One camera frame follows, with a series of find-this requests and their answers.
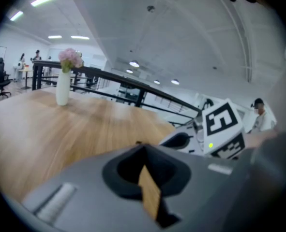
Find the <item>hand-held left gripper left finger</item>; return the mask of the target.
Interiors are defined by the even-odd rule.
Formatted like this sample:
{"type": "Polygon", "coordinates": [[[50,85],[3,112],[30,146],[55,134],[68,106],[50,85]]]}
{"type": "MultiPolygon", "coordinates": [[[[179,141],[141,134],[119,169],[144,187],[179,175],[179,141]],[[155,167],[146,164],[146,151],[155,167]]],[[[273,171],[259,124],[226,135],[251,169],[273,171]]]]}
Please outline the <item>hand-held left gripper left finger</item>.
{"type": "Polygon", "coordinates": [[[143,148],[136,145],[79,160],[32,191],[23,206],[42,231],[159,232],[159,223],[140,200],[116,195],[103,178],[111,160],[143,148]]]}

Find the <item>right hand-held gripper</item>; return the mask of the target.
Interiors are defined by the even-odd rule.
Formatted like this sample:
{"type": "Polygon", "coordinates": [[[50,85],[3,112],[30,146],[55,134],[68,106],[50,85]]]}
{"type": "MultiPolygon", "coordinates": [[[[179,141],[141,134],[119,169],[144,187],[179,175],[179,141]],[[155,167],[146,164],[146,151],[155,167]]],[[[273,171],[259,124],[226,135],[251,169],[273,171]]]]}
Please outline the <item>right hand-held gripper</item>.
{"type": "Polygon", "coordinates": [[[186,154],[233,159],[245,149],[244,126],[233,102],[225,99],[203,110],[193,123],[176,128],[160,143],[186,154]],[[179,133],[189,137],[173,137],[179,133]]]}

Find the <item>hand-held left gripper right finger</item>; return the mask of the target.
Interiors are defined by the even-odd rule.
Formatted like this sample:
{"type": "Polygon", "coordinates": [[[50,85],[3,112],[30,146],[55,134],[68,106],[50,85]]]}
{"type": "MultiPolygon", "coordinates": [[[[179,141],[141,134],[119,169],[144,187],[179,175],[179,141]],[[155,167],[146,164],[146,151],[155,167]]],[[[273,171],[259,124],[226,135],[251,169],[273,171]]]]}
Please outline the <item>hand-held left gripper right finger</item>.
{"type": "Polygon", "coordinates": [[[216,194],[237,166],[237,160],[145,145],[144,230],[167,231],[184,222],[216,194]]]}

